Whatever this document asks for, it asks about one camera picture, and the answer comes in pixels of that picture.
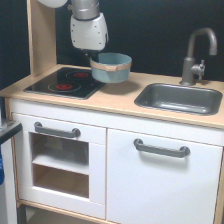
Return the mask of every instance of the oven window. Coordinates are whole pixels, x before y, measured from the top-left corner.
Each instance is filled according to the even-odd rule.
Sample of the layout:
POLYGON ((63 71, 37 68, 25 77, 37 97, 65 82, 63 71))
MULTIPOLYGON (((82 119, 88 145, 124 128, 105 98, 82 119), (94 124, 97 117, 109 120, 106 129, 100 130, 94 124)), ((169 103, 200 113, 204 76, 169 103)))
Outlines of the oven window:
POLYGON ((89 144, 30 133, 34 186, 89 198, 89 144))

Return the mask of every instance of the wall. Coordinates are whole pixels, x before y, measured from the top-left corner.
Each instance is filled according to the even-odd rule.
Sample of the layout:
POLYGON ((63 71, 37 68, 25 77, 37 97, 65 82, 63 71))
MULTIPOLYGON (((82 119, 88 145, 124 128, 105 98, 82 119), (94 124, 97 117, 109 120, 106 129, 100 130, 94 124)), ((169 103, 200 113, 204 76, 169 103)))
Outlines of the wall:
POLYGON ((29 70, 26 0, 1 0, 0 89, 26 77, 29 70))
MULTIPOLYGON (((207 37, 197 38, 197 62, 206 60, 205 79, 224 81, 223 0, 100 0, 110 42, 107 52, 133 58, 132 71, 181 76, 192 31, 212 28, 218 39, 218 56, 208 55, 207 37)), ((73 48, 67 6, 57 10, 58 62, 88 65, 73 48)))

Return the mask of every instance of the drawer handle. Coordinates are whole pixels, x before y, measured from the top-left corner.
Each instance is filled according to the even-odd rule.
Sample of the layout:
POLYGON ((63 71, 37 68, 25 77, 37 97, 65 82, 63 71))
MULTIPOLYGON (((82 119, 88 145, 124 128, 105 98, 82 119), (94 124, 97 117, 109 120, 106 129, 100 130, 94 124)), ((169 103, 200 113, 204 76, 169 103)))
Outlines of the drawer handle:
POLYGON ((154 153, 158 155, 171 156, 177 158, 184 158, 190 155, 190 149, 186 146, 182 146, 179 150, 165 149, 160 147, 154 147, 150 145, 144 145, 141 139, 135 139, 134 145, 138 151, 154 153))
POLYGON ((41 134, 48 134, 48 135, 54 135, 57 137, 64 137, 64 138, 77 138, 81 135, 81 132, 79 129, 75 128, 71 132, 70 131, 61 131, 57 129, 51 129, 51 128, 44 128, 40 122, 36 122, 34 124, 35 131, 41 134))

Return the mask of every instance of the red burner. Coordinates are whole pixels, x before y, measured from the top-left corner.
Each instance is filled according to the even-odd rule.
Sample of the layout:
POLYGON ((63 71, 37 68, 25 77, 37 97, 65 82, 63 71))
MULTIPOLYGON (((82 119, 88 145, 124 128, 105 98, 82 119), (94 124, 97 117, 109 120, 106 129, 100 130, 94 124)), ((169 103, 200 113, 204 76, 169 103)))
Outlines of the red burner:
POLYGON ((58 84, 56 87, 60 90, 69 90, 72 89, 73 86, 71 84, 58 84))
POLYGON ((89 75, 88 73, 79 72, 79 73, 75 73, 73 76, 76 78, 88 78, 89 75))

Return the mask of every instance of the cabinet door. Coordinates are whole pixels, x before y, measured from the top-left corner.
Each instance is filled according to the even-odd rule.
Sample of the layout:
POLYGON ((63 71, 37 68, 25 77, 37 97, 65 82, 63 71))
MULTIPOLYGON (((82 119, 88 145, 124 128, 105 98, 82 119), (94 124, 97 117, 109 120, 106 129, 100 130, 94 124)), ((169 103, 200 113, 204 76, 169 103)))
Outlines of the cabinet door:
POLYGON ((122 224, 212 224, 222 148, 108 131, 107 219, 122 224), (133 144, 179 150, 176 158, 138 151, 133 144))

